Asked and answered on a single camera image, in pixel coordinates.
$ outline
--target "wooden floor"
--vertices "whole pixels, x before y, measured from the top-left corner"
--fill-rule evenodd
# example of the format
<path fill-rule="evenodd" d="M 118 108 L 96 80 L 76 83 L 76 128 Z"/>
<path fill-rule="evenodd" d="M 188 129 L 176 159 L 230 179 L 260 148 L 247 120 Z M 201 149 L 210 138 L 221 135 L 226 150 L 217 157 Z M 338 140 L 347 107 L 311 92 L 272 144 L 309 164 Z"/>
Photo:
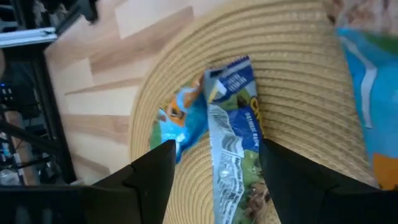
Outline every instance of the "wooden floor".
<path fill-rule="evenodd" d="M 98 0 L 45 54 L 75 172 L 87 184 L 129 163 L 134 97 L 164 45 L 229 0 Z"/>

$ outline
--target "snack wrapper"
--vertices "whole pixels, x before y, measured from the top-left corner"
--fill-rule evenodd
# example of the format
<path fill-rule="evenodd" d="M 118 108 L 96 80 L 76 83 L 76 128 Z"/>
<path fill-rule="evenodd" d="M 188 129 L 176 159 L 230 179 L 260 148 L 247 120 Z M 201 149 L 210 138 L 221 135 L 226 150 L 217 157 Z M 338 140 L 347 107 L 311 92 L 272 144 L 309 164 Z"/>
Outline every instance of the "snack wrapper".
<path fill-rule="evenodd" d="M 249 57 L 205 71 L 216 223 L 254 223 L 265 208 L 261 175 L 263 139 L 256 83 Z"/>
<path fill-rule="evenodd" d="M 185 84 L 159 108 L 150 149 L 174 139 L 177 163 L 182 152 L 192 147 L 207 131 L 206 100 L 202 92 L 203 77 Z"/>
<path fill-rule="evenodd" d="M 381 189 L 398 189 L 398 1 L 327 1 Z"/>

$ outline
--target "woven straw mat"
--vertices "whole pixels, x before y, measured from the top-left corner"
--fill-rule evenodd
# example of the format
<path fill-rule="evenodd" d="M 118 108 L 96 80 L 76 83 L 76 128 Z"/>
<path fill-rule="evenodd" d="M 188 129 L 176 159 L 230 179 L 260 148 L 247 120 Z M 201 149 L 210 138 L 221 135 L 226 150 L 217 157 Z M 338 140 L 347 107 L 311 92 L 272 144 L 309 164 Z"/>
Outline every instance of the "woven straw mat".
<path fill-rule="evenodd" d="M 266 136 L 374 184 L 351 77 L 320 1 L 232 1 L 197 19 L 160 53 L 135 99 L 131 160 L 149 150 L 159 105 L 205 68 L 249 55 Z M 165 223 L 214 223 L 208 134 L 176 166 Z M 259 223 L 279 223 L 273 204 Z"/>

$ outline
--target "round straw placemat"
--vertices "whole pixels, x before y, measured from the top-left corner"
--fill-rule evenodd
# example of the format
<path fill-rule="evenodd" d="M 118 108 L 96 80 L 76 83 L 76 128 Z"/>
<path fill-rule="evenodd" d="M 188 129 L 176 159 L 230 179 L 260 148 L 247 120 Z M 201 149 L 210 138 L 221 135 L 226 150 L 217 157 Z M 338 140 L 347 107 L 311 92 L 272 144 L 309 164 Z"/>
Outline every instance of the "round straw placemat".
<path fill-rule="evenodd" d="M 351 77 L 320 1 L 232 1 L 197 19 L 160 53 L 135 99 L 131 160 L 149 150 L 159 105 L 205 68 L 249 55 L 266 136 L 373 184 Z M 209 137 L 182 157 L 165 223 L 214 223 Z M 279 223 L 271 204 L 259 223 Z"/>

